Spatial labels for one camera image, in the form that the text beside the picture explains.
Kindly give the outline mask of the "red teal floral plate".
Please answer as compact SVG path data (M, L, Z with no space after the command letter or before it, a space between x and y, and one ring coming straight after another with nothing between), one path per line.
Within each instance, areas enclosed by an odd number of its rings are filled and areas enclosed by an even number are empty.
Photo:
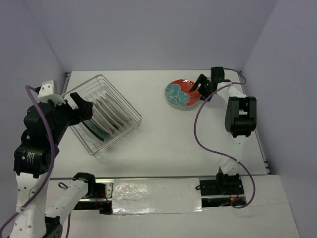
M164 96L168 103L178 108L188 108L199 102L201 95L197 87L190 91L194 82L187 79L178 79L169 83L165 90Z

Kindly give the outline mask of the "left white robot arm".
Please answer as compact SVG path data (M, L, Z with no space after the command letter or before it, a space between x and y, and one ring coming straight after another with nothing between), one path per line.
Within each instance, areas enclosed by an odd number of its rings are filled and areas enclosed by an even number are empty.
M59 238L63 223L82 197L97 193L95 176L77 173L63 196L46 210L48 180L59 153L58 145L69 126L92 118L91 102L70 94L77 107L67 101L34 102L24 118L21 144L14 152L17 180L16 212L6 221L14 222L11 238Z

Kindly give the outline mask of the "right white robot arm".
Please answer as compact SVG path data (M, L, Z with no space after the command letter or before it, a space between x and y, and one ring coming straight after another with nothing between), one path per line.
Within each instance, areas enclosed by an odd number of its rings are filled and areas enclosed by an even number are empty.
M210 77L200 74L190 89L191 92L197 90L204 101L194 120L195 140L204 150L220 155L223 160L223 163L219 166L215 182L215 188L221 194L226 194L232 188L238 186L239 170L245 168L241 163L244 144L257 126L256 98L240 92L235 87L238 82L225 79L226 70L221 66L212 67ZM227 103L224 127L232 138L229 154L207 148L199 141L197 136L196 129L199 114L203 106L214 95L220 96Z

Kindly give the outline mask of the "white plate in rack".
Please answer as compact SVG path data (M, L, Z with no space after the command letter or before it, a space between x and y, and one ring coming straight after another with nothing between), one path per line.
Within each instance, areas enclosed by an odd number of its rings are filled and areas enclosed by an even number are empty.
M101 114L95 105L93 105L93 117L108 133L115 135L115 127Z

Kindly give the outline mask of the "teal green plate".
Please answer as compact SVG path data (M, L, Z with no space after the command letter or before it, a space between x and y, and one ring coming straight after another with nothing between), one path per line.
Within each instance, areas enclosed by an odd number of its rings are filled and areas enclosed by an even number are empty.
M82 124L98 140L105 142L110 139L109 134L99 129L91 120L85 120Z

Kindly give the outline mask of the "silver foil sheet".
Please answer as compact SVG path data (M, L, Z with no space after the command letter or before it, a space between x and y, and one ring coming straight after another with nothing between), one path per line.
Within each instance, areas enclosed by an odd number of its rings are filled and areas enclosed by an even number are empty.
M201 212L197 178L115 180L112 213L117 215Z

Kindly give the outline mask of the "metal base rail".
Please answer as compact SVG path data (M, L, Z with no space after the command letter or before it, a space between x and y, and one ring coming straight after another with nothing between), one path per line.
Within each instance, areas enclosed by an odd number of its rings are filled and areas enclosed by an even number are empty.
M222 185L215 178L97 179L96 187L76 202L75 210L105 215L185 214L247 203L241 180Z

